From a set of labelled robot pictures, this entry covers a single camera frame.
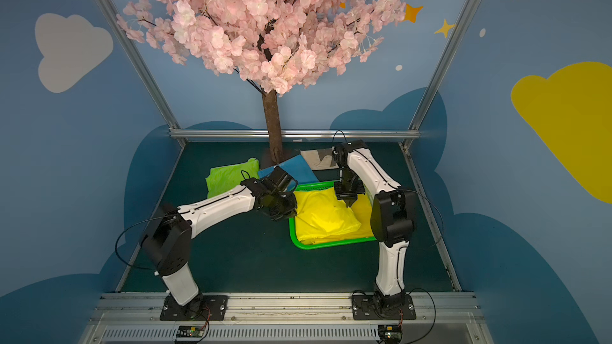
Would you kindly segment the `blue raincoat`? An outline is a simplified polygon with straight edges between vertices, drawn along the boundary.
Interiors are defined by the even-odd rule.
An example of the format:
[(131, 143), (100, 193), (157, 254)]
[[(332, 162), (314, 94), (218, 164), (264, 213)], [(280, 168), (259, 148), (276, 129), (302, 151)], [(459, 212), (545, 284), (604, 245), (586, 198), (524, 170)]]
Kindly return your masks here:
[(317, 176), (315, 176), (314, 172), (311, 170), (309, 164), (307, 164), (303, 156), (300, 154), (285, 162), (282, 162), (279, 165), (259, 170), (258, 176), (260, 178), (268, 176), (273, 172), (276, 167), (282, 168), (285, 172), (287, 172), (297, 181), (297, 183), (292, 182), (289, 185), (289, 190), (294, 190), (298, 185), (318, 183), (319, 181)]

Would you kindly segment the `small neon yellow raincoat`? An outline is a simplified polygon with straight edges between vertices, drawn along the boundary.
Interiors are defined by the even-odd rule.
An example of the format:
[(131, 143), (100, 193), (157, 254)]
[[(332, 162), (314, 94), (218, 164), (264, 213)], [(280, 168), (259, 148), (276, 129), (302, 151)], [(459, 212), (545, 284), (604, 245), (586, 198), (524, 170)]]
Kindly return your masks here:
[(296, 191), (296, 234), (300, 239), (344, 235), (361, 228), (352, 209), (338, 200), (333, 188)]

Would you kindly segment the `lime green raincoat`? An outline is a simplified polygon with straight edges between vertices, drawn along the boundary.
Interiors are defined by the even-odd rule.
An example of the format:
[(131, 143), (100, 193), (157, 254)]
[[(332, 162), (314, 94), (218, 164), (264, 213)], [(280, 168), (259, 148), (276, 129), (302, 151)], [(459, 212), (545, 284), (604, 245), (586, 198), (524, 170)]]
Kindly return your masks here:
[(206, 178), (208, 198), (216, 197), (241, 184), (249, 178), (259, 178), (259, 161), (250, 158), (246, 162), (210, 169), (210, 174)]

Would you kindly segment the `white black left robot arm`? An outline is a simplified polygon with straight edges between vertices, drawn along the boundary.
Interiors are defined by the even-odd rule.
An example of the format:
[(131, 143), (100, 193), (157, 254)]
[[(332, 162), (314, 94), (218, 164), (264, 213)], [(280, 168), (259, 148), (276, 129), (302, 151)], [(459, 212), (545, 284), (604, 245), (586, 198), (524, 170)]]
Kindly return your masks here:
[(247, 178), (210, 199), (164, 213), (143, 232), (140, 247), (170, 293), (170, 301), (188, 311), (202, 299), (189, 268), (191, 241), (216, 224), (251, 210), (264, 210), (274, 221), (296, 215), (293, 187), (298, 181), (280, 167), (264, 178)]

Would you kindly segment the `grey white work glove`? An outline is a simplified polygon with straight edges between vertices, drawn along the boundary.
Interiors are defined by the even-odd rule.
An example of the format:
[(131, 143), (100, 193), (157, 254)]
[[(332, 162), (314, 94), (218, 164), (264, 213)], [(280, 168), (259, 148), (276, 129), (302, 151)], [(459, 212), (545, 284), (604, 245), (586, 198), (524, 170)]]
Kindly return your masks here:
[(301, 151), (300, 154), (313, 171), (335, 170), (339, 168), (332, 148), (306, 150)]

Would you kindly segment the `right circuit board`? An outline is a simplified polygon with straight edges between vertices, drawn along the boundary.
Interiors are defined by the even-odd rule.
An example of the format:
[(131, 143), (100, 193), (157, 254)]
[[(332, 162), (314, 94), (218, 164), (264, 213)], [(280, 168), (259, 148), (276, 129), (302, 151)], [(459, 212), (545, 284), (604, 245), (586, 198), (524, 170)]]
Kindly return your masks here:
[(400, 344), (403, 330), (399, 325), (379, 325), (377, 344)]

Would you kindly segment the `circuit board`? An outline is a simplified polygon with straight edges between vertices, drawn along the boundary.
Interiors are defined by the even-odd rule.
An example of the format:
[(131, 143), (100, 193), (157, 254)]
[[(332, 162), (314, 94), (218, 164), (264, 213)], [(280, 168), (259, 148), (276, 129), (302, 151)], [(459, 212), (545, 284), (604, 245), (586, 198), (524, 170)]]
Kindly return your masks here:
[(198, 343), (207, 330), (204, 326), (179, 326), (175, 332), (175, 343)]
[(379, 325), (377, 344), (400, 344), (403, 330), (399, 325)]

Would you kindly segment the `left circuit board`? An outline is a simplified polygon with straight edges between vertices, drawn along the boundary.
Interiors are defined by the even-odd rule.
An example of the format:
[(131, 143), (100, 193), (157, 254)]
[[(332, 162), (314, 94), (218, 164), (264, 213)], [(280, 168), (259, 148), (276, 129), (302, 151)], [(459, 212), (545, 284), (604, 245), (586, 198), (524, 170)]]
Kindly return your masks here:
[(179, 326), (175, 332), (175, 343), (198, 343), (207, 330), (204, 326)]

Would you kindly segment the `pink cherry blossom tree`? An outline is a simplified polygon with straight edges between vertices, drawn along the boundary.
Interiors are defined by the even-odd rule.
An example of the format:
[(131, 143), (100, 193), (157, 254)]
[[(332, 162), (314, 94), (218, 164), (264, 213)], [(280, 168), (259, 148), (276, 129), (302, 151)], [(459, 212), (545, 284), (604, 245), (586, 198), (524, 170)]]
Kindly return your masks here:
[(237, 74), (260, 92), (275, 163), (285, 158), (277, 100), (330, 70), (366, 61), (380, 30), (406, 17), (402, 0), (139, 0), (116, 17), (138, 43), (189, 57), (216, 75)]

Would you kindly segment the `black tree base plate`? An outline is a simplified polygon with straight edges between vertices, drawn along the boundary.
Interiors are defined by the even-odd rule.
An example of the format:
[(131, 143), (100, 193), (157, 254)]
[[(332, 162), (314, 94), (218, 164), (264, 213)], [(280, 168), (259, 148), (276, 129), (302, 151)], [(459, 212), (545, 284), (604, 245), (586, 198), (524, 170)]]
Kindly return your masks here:
[(298, 150), (295, 149), (279, 149), (275, 148), (271, 150), (270, 148), (264, 149), (260, 162), (260, 169), (268, 169), (270, 167), (275, 167), (282, 162), (285, 162), (299, 154)]

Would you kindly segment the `rear aluminium frame bar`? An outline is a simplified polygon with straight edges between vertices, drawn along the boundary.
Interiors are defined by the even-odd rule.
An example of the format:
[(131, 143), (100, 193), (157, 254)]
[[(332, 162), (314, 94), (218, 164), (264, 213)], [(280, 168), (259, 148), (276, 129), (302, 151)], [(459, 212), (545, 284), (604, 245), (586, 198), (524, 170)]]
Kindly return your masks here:
[[(238, 129), (170, 129), (170, 137), (174, 139), (267, 139), (267, 130), (238, 130)], [(347, 137), (348, 139), (362, 140), (416, 140), (420, 137), (419, 131), (394, 131), (394, 130), (342, 130), (341, 132), (331, 130), (283, 130), (281, 137), (290, 140), (331, 140), (335, 136)]]

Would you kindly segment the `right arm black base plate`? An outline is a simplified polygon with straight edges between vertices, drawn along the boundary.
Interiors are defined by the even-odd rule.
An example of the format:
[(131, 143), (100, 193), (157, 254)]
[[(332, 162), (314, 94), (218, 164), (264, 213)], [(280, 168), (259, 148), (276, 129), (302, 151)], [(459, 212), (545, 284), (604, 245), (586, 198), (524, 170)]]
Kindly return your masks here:
[(417, 314), (410, 296), (405, 297), (405, 303), (400, 307), (379, 307), (373, 294), (353, 293), (350, 297), (354, 320), (416, 320)]

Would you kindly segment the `left aluminium frame post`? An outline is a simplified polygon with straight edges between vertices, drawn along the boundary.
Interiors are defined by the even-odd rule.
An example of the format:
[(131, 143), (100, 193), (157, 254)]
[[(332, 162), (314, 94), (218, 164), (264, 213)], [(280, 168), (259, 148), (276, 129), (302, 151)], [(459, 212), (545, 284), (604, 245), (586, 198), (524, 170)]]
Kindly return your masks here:
[(168, 127), (170, 129), (180, 129), (178, 120), (172, 112), (169, 103), (165, 99), (164, 94), (156, 82), (156, 79), (152, 75), (150, 69), (147, 67), (135, 43), (127, 37), (124, 31), (121, 30), (116, 23), (116, 16), (118, 15), (118, 12), (113, 0), (94, 0), (94, 2), (102, 12), (103, 16), (108, 22), (108, 25), (124, 49), (124, 52), (126, 52), (127, 58), (131, 62), (132, 67), (143, 82), (145, 89), (147, 89), (151, 99), (155, 103), (156, 108), (158, 108)]

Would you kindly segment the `aluminium frame post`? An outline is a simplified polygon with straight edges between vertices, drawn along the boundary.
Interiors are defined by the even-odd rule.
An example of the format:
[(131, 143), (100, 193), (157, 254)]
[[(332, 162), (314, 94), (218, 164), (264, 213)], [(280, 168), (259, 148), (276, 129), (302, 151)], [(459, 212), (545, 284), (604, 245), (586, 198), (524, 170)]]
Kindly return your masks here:
[(118, 15), (118, 12), (113, 0), (94, 0), (94, 2), (102, 12), (103, 16), (108, 22), (108, 25), (124, 49), (124, 52), (126, 52), (127, 58), (131, 62), (132, 67), (143, 82), (145, 89), (147, 89), (151, 99), (155, 103), (156, 108), (158, 108), (168, 127), (170, 129), (180, 129), (178, 120), (172, 112), (169, 103), (165, 99), (164, 94), (156, 82), (156, 79), (152, 75), (150, 69), (147, 67), (135, 43), (127, 37), (124, 31), (121, 30), (116, 23), (116, 16)]
[(462, 43), (465, 33), (467, 32), (480, 3), (481, 0), (465, 0), (462, 10), (457, 17), (457, 23), (452, 31), (452, 34), (448, 38), (430, 83), (427, 85), (411, 120), (409, 131), (420, 131), (422, 123), (425, 120), (436, 95), (438, 94), (438, 91), (445, 79), (446, 73), (453, 63), (454, 57), (459, 50), (460, 44)]

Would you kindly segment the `right aluminium frame post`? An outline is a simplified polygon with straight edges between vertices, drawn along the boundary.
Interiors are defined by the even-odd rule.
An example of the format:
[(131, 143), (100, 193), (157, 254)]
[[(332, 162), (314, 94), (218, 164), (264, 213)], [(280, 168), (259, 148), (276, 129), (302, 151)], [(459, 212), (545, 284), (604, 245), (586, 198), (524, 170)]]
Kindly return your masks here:
[(462, 10), (457, 17), (457, 23), (452, 31), (452, 34), (448, 38), (430, 83), (427, 85), (411, 120), (409, 131), (420, 131), (422, 123), (425, 120), (436, 95), (438, 94), (438, 91), (445, 79), (446, 73), (453, 63), (454, 57), (459, 50), (460, 44), (462, 43), (465, 33), (467, 32), (480, 3), (481, 0), (465, 0)]

